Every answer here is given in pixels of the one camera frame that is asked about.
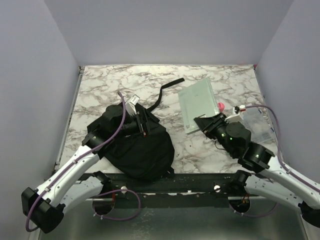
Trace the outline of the black student backpack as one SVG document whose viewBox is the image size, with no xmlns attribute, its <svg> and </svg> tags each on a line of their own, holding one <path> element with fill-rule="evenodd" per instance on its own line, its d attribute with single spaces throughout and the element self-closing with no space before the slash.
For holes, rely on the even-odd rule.
<svg viewBox="0 0 320 240">
<path fill-rule="evenodd" d="M 167 129 L 160 124 L 160 120 L 152 113 L 161 103 L 162 96 L 163 94 L 160 93 L 151 107 L 144 107 L 150 127 L 149 135 L 118 138 L 109 144 L 120 131 L 119 127 L 108 140 L 97 146 L 99 148 L 95 153 L 100 158 L 105 157 L 122 173 L 136 180 L 149 182 L 174 175 L 172 164 L 175 149 L 171 137 Z M 123 107 L 121 125 L 125 121 L 126 112 L 126 107 Z"/>
</svg>

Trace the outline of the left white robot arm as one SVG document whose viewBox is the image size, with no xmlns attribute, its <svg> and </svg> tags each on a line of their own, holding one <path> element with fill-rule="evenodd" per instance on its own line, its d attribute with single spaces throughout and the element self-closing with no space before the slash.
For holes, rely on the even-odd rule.
<svg viewBox="0 0 320 240">
<path fill-rule="evenodd" d="M 27 217 L 25 228 L 44 233 L 53 231 L 66 212 L 89 199 L 113 194 L 110 178 L 97 171 L 86 180 L 79 178 L 104 156 L 111 144 L 133 130 L 143 134 L 140 111 L 137 104 L 110 105 L 101 117 L 87 127 L 87 135 L 74 155 L 56 173 L 35 189 L 26 188 L 21 194 L 22 212 Z"/>
</svg>

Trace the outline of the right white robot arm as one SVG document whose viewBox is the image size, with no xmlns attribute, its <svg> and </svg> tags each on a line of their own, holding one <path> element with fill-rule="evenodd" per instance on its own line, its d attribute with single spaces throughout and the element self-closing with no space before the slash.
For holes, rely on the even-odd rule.
<svg viewBox="0 0 320 240">
<path fill-rule="evenodd" d="M 286 205 L 314 227 L 320 226 L 319 184 L 303 176 L 263 145 L 251 140 L 251 132 L 240 122 L 229 122 L 223 113 L 196 117 L 195 123 L 209 139 L 218 141 L 244 168 L 231 179 L 230 191 L 245 192 Z"/>
</svg>

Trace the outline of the pale green notebook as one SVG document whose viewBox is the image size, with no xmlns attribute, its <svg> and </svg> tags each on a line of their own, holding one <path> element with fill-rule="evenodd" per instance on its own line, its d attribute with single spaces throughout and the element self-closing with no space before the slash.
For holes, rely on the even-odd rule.
<svg viewBox="0 0 320 240">
<path fill-rule="evenodd" d="M 199 131 L 194 118 L 213 117 L 220 113 L 211 82 L 202 79 L 178 92 L 184 131 L 187 135 Z"/>
</svg>

